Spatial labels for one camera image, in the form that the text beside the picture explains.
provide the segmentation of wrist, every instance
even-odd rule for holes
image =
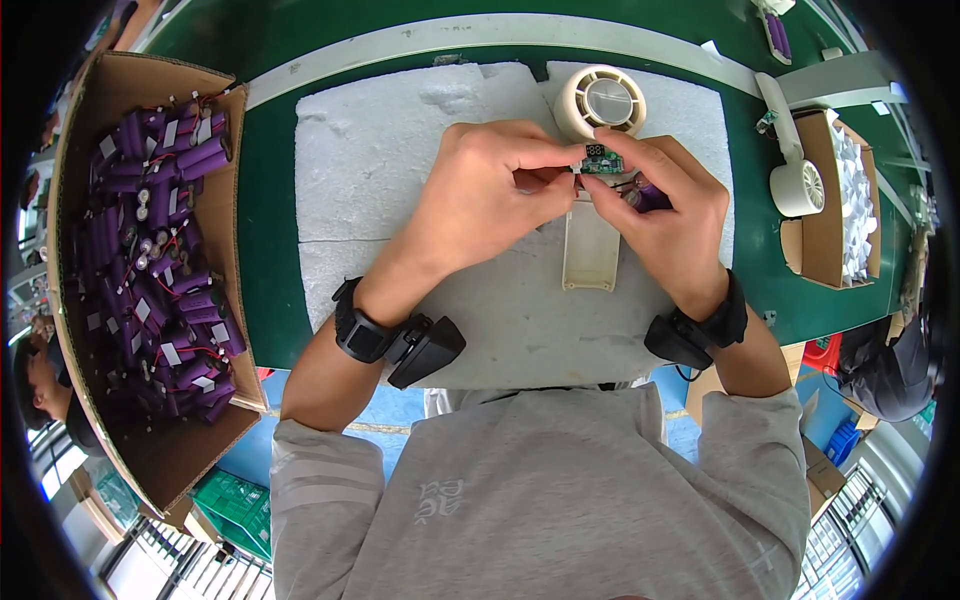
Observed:
[[[697,287],[677,296],[671,295],[677,308],[687,317],[701,323],[716,312],[727,298],[730,289],[730,276],[719,262],[717,271],[702,277]]]
[[[444,280],[441,265],[412,252],[402,237],[383,249],[353,292],[353,305],[385,327],[403,323]]]

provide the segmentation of workbench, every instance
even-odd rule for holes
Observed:
[[[837,20],[832,6],[798,2],[783,23],[793,51],[793,65],[784,66],[770,54],[756,8],[748,0],[719,3],[712,0],[669,2],[609,2],[593,8],[577,2],[478,2],[455,6],[456,14],[488,12],[551,12],[604,19],[660,32],[694,44],[713,39],[720,53],[757,71],[777,76],[822,60],[820,51],[839,46],[850,52],[845,39],[824,14]],[[451,16],[449,3],[425,0],[406,3],[315,3],[291,0],[183,0],[162,24],[146,52],[187,60],[235,74],[238,81],[254,82],[284,63],[293,74],[298,57],[338,41],[401,24]],[[359,54],[391,48],[357,47]],[[754,125],[766,110],[750,94],[711,77],[636,57],[544,45],[498,43],[482,47],[425,52],[376,62],[358,61],[356,68],[302,85],[248,110],[244,122],[240,165],[237,238],[243,302],[256,364],[290,369],[313,332],[307,318],[297,250],[294,198],[295,105],[299,98],[336,85],[434,64],[439,54],[460,54],[463,60],[496,62],[519,60],[535,77],[545,77],[547,60],[608,62],[690,81],[717,90],[722,98],[730,140],[736,229],[733,270],[748,302],[758,314],[775,311],[771,330],[781,345],[813,339],[878,319],[900,306],[910,226],[881,196],[881,268],[873,285],[833,291],[794,275],[785,266],[780,249],[780,221],[768,187],[770,171],[781,164],[776,141],[757,134]],[[885,159],[909,157],[907,144],[889,116],[872,107],[843,108],[845,123],[874,148],[877,168],[912,210],[909,186],[920,183],[916,172],[885,164]]]

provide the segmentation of blue plastic bin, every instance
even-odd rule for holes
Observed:
[[[853,421],[848,420],[837,427],[837,430],[830,436],[830,441],[827,444],[827,458],[839,467],[850,456],[851,450],[859,439],[860,430],[856,428]]]

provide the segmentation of green circuit board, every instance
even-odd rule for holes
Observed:
[[[574,173],[610,175],[623,173],[623,158],[611,152],[603,144],[587,144],[587,157],[572,165]]]

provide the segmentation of red plastic stool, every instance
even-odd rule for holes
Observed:
[[[804,346],[804,364],[811,369],[836,375],[840,364],[840,342],[843,333],[810,340]]]

